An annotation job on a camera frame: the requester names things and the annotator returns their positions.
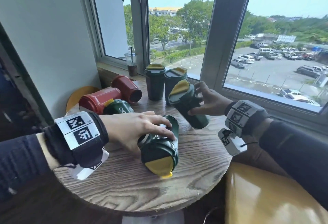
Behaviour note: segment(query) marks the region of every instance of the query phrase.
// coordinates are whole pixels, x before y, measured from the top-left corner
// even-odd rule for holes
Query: red tumbler
[[[142,97],[142,91],[126,75],[118,75],[112,81],[112,87],[118,88],[122,93],[122,100],[136,103]]]
[[[103,114],[105,103],[110,99],[121,99],[121,91],[117,88],[105,88],[92,94],[82,96],[79,106],[89,109],[96,114]]]

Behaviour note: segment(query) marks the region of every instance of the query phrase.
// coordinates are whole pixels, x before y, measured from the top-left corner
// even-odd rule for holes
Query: forearm
[[[328,144],[283,122],[266,119],[253,132],[259,145],[328,209]]]
[[[27,181],[58,165],[47,150],[43,134],[0,142],[0,202],[10,198]]]

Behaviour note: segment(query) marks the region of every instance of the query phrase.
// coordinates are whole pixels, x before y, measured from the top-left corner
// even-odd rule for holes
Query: yellow lid
[[[167,178],[172,176],[173,158],[171,156],[146,162],[146,167],[154,174]]]
[[[107,107],[109,104],[113,103],[114,99],[110,99],[104,103],[104,106]]]
[[[182,80],[179,81],[178,84],[174,86],[170,95],[187,92],[188,89],[189,89],[189,82],[187,82],[187,80]]]
[[[174,74],[179,75],[179,76],[182,76],[182,75],[184,75],[184,74],[187,72],[186,69],[183,69],[183,68],[181,68],[181,67],[177,67],[177,68],[171,69],[171,71],[172,71]]]
[[[165,67],[161,64],[150,64],[146,69],[164,69]]]

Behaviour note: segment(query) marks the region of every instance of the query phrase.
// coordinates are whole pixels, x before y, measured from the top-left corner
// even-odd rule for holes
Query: person
[[[200,107],[188,114],[227,115],[234,102],[209,89],[204,82],[195,84]],[[134,157],[140,159],[137,140],[144,134],[154,133],[175,139],[164,127],[170,122],[154,112],[100,115],[109,142],[119,142]],[[281,121],[264,119],[252,133],[252,137],[268,154],[325,209],[328,209],[328,176],[326,174],[328,144],[299,131]],[[0,143],[0,202],[8,199],[28,180],[31,180],[61,164],[49,153],[44,133],[28,135]]]

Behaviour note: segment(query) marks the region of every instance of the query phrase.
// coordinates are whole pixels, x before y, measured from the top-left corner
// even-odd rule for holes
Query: black suv
[[[308,76],[313,77],[313,78],[317,78],[318,76],[321,75],[320,72],[315,71],[314,68],[312,68],[310,66],[307,66],[307,65],[299,67],[296,70],[296,72],[299,73],[299,74],[308,75]]]

